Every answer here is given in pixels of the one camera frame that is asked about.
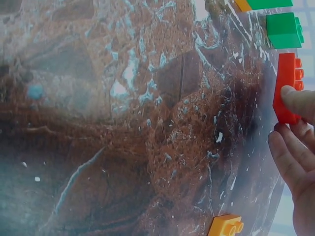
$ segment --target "brown marble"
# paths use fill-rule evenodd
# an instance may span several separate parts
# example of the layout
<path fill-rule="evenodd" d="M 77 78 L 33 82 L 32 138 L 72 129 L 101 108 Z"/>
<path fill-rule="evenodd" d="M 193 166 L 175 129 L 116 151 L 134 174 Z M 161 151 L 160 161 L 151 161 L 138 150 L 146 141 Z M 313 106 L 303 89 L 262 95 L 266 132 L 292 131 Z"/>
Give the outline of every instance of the brown marble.
<path fill-rule="evenodd" d="M 267 235 L 277 53 L 228 1 L 0 3 L 0 235 Z"/>

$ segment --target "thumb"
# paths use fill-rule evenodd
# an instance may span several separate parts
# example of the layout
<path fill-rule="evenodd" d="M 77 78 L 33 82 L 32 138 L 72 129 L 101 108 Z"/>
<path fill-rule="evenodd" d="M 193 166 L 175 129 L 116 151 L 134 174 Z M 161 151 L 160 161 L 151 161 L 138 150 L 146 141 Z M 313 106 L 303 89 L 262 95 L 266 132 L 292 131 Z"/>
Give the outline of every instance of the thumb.
<path fill-rule="evenodd" d="M 300 115 L 314 125 L 315 91 L 296 91 L 291 86 L 283 86 L 281 97 L 285 106 L 294 114 Z"/>

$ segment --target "red lego brick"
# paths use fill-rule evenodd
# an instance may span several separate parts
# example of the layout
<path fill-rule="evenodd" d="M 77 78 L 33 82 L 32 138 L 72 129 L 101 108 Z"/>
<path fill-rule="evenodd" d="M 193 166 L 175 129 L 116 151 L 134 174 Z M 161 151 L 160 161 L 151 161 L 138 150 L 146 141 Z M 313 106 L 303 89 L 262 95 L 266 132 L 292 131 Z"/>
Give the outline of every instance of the red lego brick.
<path fill-rule="evenodd" d="M 279 123 L 296 124 L 301 117 L 290 112 L 281 99 L 281 88 L 290 85 L 298 91 L 304 89 L 304 70 L 301 69 L 302 61 L 295 57 L 295 53 L 279 54 L 278 75 L 275 89 L 273 108 Z"/>

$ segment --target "green lego brick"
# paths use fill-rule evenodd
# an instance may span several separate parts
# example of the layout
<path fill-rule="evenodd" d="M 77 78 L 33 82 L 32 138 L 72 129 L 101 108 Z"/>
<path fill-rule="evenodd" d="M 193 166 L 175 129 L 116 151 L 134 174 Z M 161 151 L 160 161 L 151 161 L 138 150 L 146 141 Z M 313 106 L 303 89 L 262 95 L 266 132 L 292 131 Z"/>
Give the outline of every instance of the green lego brick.
<path fill-rule="evenodd" d="M 247 0 L 253 10 L 293 6 L 292 0 Z"/>
<path fill-rule="evenodd" d="M 268 37 L 276 49 L 302 47 L 303 30 L 294 13 L 268 15 L 266 21 Z"/>

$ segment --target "finger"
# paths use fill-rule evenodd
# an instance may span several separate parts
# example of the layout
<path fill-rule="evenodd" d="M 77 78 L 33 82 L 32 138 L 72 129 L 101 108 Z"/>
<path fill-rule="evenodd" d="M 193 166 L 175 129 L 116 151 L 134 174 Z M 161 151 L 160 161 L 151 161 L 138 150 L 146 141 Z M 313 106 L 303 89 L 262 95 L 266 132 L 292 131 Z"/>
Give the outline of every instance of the finger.
<path fill-rule="evenodd" d="M 270 133 L 268 143 L 280 175 L 287 183 L 291 192 L 293 192 L 300 179 L 304 176 L 305 171 L 287 149 L 280 133 L 275 131 Z"/>
<path fill-rule="evenodd" d="M 292 133 L 313 153 L 315 154 L 315 136 L 313 126 L 300 120 L 295 125 L 290 125 Z"/>
<path fill-rule="evenodd" d="M 291 86 L 283 86 L 281 97 L 285 106 L 294 114 L 304 117 L 314 124 L 315 91 L 296 91 Z"/>
<path fill-rule="evenodd" d="M 315 157 L 313 153 L 303 146 L 292 131 L 285 124 L 277 124 L 275 130 L 281 134 L 287 149 L 302 168 L 306 172 L 314 170 Z"/>

